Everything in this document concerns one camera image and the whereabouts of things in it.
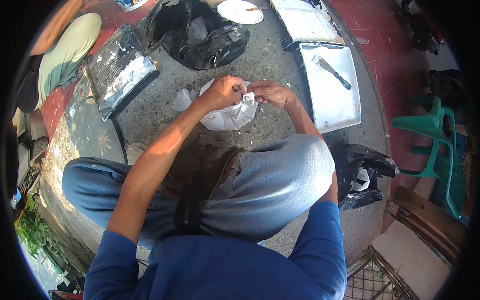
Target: scraper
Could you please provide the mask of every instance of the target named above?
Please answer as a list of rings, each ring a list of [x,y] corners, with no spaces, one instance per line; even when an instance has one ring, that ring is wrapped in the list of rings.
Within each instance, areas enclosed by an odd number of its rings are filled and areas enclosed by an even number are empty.
[[[324,60],[322,57],[320,57],[319,55],[316,55],[313,57],[312,61],[317,65],[319,66],[320,68],[326,70],[326,71],[329,71],[331,74],[333,74],[333,76],[335,76],[341,83],[342,85],[347,89],[347,90],[350,90],[352,88],[352,85],[348,83],[348,81],[346,81],[345,79],[342,78],[342,76],[340,76],[335,70],[334,68],[332,68],[332,66],[326,62],[326,60]]]

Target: concrete floor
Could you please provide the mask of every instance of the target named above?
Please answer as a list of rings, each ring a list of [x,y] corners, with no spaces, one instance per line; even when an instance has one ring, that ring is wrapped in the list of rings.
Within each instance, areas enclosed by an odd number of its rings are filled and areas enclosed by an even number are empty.
[[[251,1],[258,6],[267,6],[265,0]],[[178,115],[171,105],[178,90],[188,87],[200,90],[211,78],[217,75],[231,74],[244,80],[256,81],[271,79],[282,85],[291,86],[307,112],[311,115],[311,104],[303,75],[292,53],[283,51],[280,40],[286,32],[273,10],[264,11],[264,20],[255,25],[247,25],[251,39],[245,53],[231,64],[208,71],[192,71],[173,60],[164,50],[151,55],[157,61],[161,74],[146,87],[119,115],[118,121],[127,146],[129,164],[138,158],[142,151],[157,137]],[[348,144],[362,144],[374,150],[388,154],[382,112],[372,85],[372,80],[358,49],[348,36],[343,36],[351,48],[357,78],[359,81],[362,123],[325,134],[329,145],[341,141]],[[250,149],[271,140],[282,138],[294,132],[293,125],[284,110],[271,105],[259,106],[255,119],[234,132],[210,132],[203,125],[195,127],[182,146],[170,173],[180,186],[187,186],[193,170],[204,174],[203,193],[213,188],[225,163],[225,153],[230,149]],[[72,156],[69,150],[68,129],[65,121],[52,139],[51,149],[44,165],[43,186],[48,187],[52,195],[45,193],[45,206],[49,206],[59,230],[83,241],[91,255],[96,252],[102,230],[79,213],[66,201],[61,193],[61,173],[63,166]],[[389,180],[380,181],[384,194],[389,194]],[[352,262],[375,238],[381,228],[385,200],[369,206],[341,212],[341,226],[347,263]],[[264,242],[264,246],[288,256],[300,230],[308,216],[304,212],[283,230]],[[139,257],[148,255],[140,249]]]

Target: person's leg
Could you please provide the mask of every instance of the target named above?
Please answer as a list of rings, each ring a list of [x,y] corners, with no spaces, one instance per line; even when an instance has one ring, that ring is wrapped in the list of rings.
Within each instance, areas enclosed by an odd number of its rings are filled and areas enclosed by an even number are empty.
[[[53,89],[76,76],[78,66],[96,41],[102,18],[87,13],[73,20],[58,41],[43,55],[38,72],[39,108]]]
[[[101,158],[81,157],[63,170],[65,198],[81,213],[106,229],[131,166]],[[138,244],[149,249],[158,240],[175,235],[173,215],[178,201],[160,193],[152,198]]]
[[[203,231],[253,242],[268,239],[309,209],[332,183],[327,145],[294,134],[242,154],[230,176],[201,202]]]

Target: blue jeans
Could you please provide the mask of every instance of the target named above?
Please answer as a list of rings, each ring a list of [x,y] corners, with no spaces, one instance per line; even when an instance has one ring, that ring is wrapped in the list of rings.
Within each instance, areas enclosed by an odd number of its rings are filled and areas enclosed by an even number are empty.
[[[242,154],[237,172],[200,202],[200,228],[216,236],[252,242],[278,233],[309,209],[332,183],[335,164],[327,145],[312,135],[294,134]],[[107,227],[131,166],[81,157],[63,171],[68,201],[101,228]],[[177,201],[160,193],[152,198],[139,245],[149,249],[176,235]]]

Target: green plastic chair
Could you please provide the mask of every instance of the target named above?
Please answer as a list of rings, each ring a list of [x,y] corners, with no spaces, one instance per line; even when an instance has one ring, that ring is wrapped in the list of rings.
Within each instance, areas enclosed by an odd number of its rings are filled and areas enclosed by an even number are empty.
[[[423,171],[400,169],[400,172],[415,177],[435,177],[445,187],[445,198],[456,218],[462,216],[463,206],[467,197],[465,176],[459,155],[456,153],[456,131],[453,127],[452,140],[442,136],[444,116],[455,117],[450,108],[442,107],[440,98],[435,96],[411,97],[410,102],[428,104],[432,111],[424,116],[405,116],[392,118],[392,127],[419,133],[433,139],[430,146],[412,146],[412,153],[430,155]],[[448,146],[448,157],[438,152],[440,143]]]

